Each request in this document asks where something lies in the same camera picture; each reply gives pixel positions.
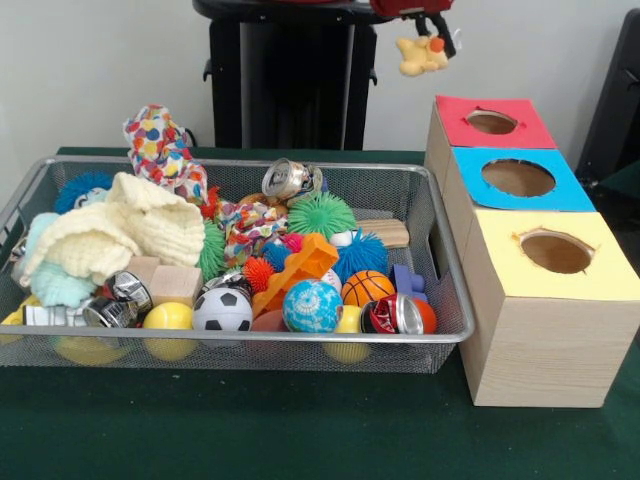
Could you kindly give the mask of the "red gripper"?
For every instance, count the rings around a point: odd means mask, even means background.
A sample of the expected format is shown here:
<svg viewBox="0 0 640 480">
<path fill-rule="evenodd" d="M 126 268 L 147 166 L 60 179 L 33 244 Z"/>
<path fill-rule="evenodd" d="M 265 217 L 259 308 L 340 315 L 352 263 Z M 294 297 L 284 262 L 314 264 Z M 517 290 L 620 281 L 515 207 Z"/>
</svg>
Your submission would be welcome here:
<svg viewBox="0 0 640 480">
<path fill-rule="evenodd" d="M 411 14 L 429 14 L 428 18 L 436 27 L 438 37 L 444 41 L 444 52 L 447 57 L 454 57 L 457 53 L 449 27 L 441 12 L 451 9 L 453 0 L 370 0 L 373 10 L 383 17 L 402 17 Z M 413 17 L 415 28 L 419 36 L 429 37 L 431 32 L 427 27 L 425 15 Z"/>
</svg>

